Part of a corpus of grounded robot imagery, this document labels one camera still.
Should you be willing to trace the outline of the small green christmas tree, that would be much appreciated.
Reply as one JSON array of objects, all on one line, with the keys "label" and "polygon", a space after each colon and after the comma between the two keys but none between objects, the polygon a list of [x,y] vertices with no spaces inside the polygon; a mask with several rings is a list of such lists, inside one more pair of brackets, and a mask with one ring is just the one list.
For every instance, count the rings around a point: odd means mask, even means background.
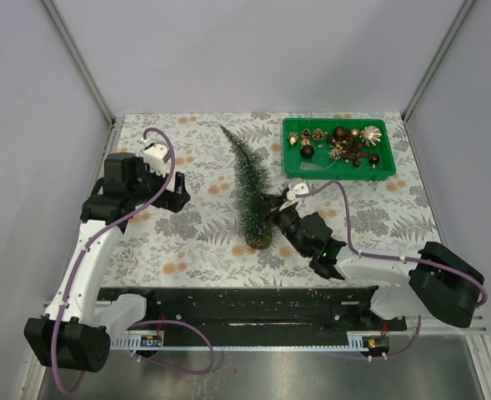
[{"label": "small green christmas tree", "polygon": [[273,228],[258,220],[258,200],[272,190],[269,171],[252,147],[223,125],[219,127],[234,156],[238,233],[250,248],[265,250],[272,244]]}]

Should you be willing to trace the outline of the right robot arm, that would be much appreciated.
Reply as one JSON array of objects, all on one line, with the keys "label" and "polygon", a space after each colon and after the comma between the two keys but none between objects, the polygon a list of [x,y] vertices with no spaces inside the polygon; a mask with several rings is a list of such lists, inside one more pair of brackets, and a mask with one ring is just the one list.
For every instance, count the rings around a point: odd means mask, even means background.
[{"label": "right robot arm", "polygon": [[370,301],[357,311],[364,328],[425,312],[456,328],[470,326],[484,277],[443,244],[426,242],[414,254],[372,255],[335,239],[318,213],[299,216],[284,196],[264,195],[257,206],[259,220],[276,227],[321,278],[372,283]]}]

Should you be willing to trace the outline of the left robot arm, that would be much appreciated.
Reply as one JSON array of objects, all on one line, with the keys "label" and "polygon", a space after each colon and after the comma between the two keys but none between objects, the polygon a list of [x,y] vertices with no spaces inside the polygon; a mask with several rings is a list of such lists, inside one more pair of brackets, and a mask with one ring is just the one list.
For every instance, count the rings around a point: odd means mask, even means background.
[{"label": "left robot arm", "polygon": [[44,366],[96,373],[108,359],[112,342],[134,323],[155,326],[158,307],[140,294],[120,295],[103,311],[96,309],[108,261],[129,220],[147,207],[177,213],[190,196],[175,157],[162,145],[142,155],[116,152],[104,161],[89,198],[82,205],[78,241],[53,300],[41,317],[31,317],[24,337]]}]

